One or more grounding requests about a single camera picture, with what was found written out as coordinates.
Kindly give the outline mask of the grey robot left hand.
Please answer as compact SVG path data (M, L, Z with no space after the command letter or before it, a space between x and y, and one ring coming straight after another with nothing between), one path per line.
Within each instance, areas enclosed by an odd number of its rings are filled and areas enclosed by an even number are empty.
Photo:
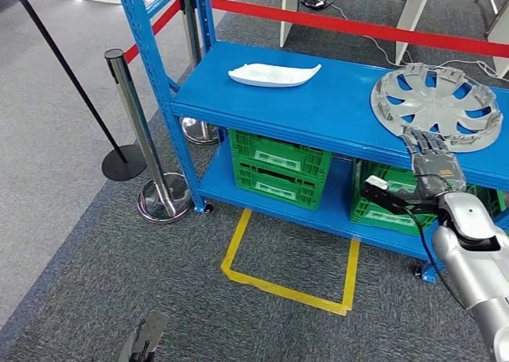
M142 319L122 346L118 362L153 361L157 348L149 323Z

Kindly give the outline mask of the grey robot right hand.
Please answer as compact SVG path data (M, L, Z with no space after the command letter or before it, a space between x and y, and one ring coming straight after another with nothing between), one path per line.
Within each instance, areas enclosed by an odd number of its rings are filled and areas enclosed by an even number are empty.
M420 200L466 191L466 178L442 135L407 127L400 139L410 156L411 168L416 179L416 194Z

